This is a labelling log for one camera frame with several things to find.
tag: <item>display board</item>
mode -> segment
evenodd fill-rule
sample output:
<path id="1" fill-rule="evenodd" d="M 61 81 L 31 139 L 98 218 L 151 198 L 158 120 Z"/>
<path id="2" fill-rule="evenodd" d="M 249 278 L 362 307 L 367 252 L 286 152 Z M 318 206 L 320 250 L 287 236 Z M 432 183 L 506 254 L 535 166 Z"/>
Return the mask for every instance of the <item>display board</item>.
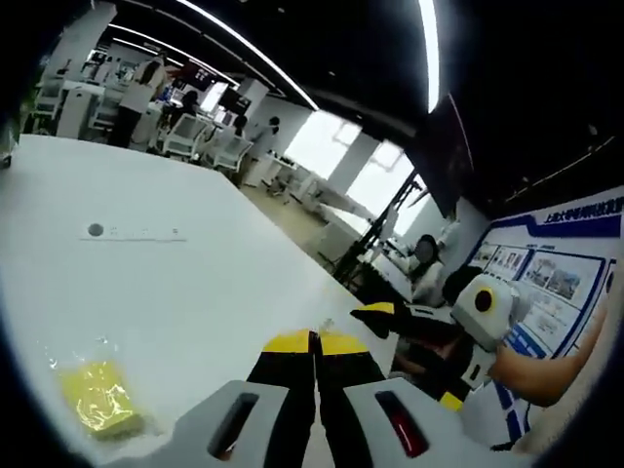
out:
<path id="1" fill-rule="evenodd" d="M 545 359 L 578 350 L 612 281 L 623 207 L 624 186 L 490 225 L 469 264 L 527 285 L 532 298 L 508 346 Z M 470 398 L 462 417 L 471 435 L 493 446 L 522 437 L 540 411 L 491 382 Z"/>

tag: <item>office chair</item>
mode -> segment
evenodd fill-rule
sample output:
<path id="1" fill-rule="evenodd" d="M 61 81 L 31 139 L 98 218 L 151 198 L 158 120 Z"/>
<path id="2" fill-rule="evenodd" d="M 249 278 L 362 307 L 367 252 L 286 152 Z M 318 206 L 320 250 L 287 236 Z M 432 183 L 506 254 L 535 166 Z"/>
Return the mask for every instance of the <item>office chair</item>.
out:
<path id="1" fill-rule="evenodd" d="M 230 138 L 223 138 L 220 142 L 220 147 L 214 148 L 213 167 L 223 167 L 238 173 L 243 156 L 247 154 L 253 143 L 233 134 Z"/>
<path id="2" fill-rule="evenodd" d="M 89 128 L 94 130 L 112 130 L 119 112 L 122 95 L 116 90 L 106 88 L 98 100 L 96 111 L 89 121 Z"/>
<path id="3" fill-rule="evenodd" d="M 208 123 L 189 114 L 183 114 L 165 137 L 163 153 L 190 159 L 197 151 L 198 136 Z"/>
<path id="4" fill-rule="evenodd" d="M 34 120 L 34 134 L 38 133 L 42 120 L 54 122 L 57 119 L 62 104 L 63 83 L 63 78 L 47 78 L 43 81 L 35 98 L 34 109 L 30 112 Z"/>

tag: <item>desk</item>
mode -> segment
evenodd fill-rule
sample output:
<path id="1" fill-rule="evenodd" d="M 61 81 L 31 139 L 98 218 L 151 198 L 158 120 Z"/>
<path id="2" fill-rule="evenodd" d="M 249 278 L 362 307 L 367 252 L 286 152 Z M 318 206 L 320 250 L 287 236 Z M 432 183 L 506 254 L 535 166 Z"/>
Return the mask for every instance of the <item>desk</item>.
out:
<path id="1" fill-rule="evenodd" d="M 328 222 L 342 226 L 355 240 L 360 239 L 371 228 L 367 219 L 329 205 L 321 205 L 321 214 Z"/>
<path id="2" fill-rule="evenodd" d="M 358 300 L 217 172 L 24 135 L 0 174 L 0 218 L 7 337 L 60 435 L 93 462 L 110 451 L 66 406 L 49 359 L 88 356 L 102 336 L 118 345 L 132 398 L 164 432 L 131 440 L 115 457 L 166 442 L 185 412 L 246 378 L 279 332 L 331 318 L 390 370 L 396 335 L 380 340 L 350 317 Z M 176 228 L 182 240 L 81 240 L 93 222 Z"/>
<path id="3" fill-rule="evenodd" d="M 399 293 L 407 302 L 411 302 L 412 291 L 411 281 L 406 274 L 394 264 L 385 254 L 379 255 L 375 260 L 369 262 L 364 255 L 362 262 L 369 263 L 381 277 L 386 280 L 394 291 Z"/>
<path id="4" fill-rule="evenodd" d="M 281 170 L 285 169 L 295 171 L 296 165 L 288 164 L 266 153 L 253 165 L 243 183 L 250 187 L 258 187 L 263 182 L 267 185 L 271 185 L 273 179 L 278 176 Z"/>
<path id="5" fill-rule="evenodd" d="M 96 98 L 102 98 L 104 96 L 104 91 L 106 90 L 106 88 L 103 86 L 92 85 L 89 83 L 82 83 L 80 81 L 71 81 L 71 80 L 64 81 L 62 87 L 64 90 L 68 92 L 73 91 L 73 90 L 84 91 L 85 93 L 88 93 L 92 95 L 92 97 L 96 97 Z M 116 92 L 111 93 L 112 97 L 117 96 L 119 100 L 121 100 L 123 95 L 124 95 L 124 92 L 122 91 L 116 91 Z M 71 118 L 69 119 L 69 124 L 68 124 L 69 127 L 72 127 L 72 126 L 81 127 L 83 123 L 86 121 L 86 119 L 90 118 L 87 115 L 87 113 L 89 112 L 89 109 L 91 108 L 92 108 L 91 106 L 87 105 L 83 109 L 81 109 L 81 111 L 79 111 L 78 113 L 73 112 L 73 114 L 75 115 L 71 115 Z M 146 143 L 149 141 L 153 133 L 156 131 L 156 126 L 158 124 L 158 119 L 160 118 L 161 109 L 162 109 L 161 102 L 150 102 L 148 104 L 147 112 L 145 112 L 141 116 L 140 120 L 136 124 L 135 132 L 133 133 L 133 138 L 132 138 L 133 143 L 142 144 L 142 143 Z M 75 132 L 72 132 L 71 128 L 68 129 L 68 134 L 74 134 L 74 133 Z"/>

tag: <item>yellow sponge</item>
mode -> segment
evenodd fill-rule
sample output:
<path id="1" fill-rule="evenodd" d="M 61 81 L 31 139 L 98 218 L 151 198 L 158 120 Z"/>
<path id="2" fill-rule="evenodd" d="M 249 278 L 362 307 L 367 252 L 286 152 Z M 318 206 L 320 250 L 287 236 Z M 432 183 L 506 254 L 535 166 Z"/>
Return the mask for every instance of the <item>yellow sponge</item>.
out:
<path id="1" fill-rule="evenodd" d="M 130 437 L 143 428 L 121 377 L 110 361 L 87 363 L 59 373 L 65 400 L 100 440 Z"/>

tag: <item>white wall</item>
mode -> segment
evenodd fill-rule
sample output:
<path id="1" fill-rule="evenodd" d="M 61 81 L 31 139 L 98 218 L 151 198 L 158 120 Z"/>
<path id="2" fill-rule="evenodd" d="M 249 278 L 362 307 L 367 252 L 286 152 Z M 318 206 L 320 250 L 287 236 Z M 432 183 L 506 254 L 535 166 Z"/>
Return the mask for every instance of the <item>white wall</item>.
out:
<path id="1" fill-rule="evenodd" d="M 79 79 L 80 71 L 89 53 L 96 47 L 102 32 L 116 15 L 115 5 L 101 2 L 73 22 L 63 31 L 44 74 L 55 74 L 65 66 L 68 60 L 71 60 L 65 77 L 70 80 Z"/>
<path id="2" fill-rule="evenodd" d="M 328 178 L 330 187 L 346 194 L 379 144 L 372 136 L 360 133 Z"/>
<path id="3" fill-rule="evenodd" d="M 255 111 L 260 107 L 268 91 L 269 89 L 266 86 L 253 78 L 246 78 L 243 80 L 243 83 L 240 84 L 236 92 L 251 101 L 250 106 L 245 112 L 245 116 L 248 119 L 251 119 Z"/>
<path id="4" fill-rule="evenodd" d="M 403 242 L 409 246 L 414 245 L 423 234 L 431 234 L 438 238 L 442 229 L 449 224 L 442 217 L 431 196 L 428 196 L 424 203 L 425 206 L 403 236 Z M 457 218 L 460 224 L 454 245 L 447 252 L 441 253 L 445 264 L 445 275 L 461 266 L 489 226 L 489 220 L 463 198 L 457 202 Z"/>
<path id="5" fill-rule="evenodd" d="M 121 59 L 122 62 L 129 61 L 130 63 L 140 64 L 154 58 L 150 54 L 114 42 L 110 45 L 107 53 L 110 57 L 113 57 L 113 63 L 115 64 L 117 64 L 117 59 Z"/>
<path id="6" fill-rule="evenodd" d="M 291 104 L 275 97 L 265 97 L 259 108 L 253 113 L 247 126 L 248 135 L 253 136 L 261 126 L 268 125 L 271 117 L 279 117 L 281 121 L 280 132 L 275 137 L 273 149 L 278 154 L 284 154 L 310 115 L 312 115 L 312 109 Z"/>

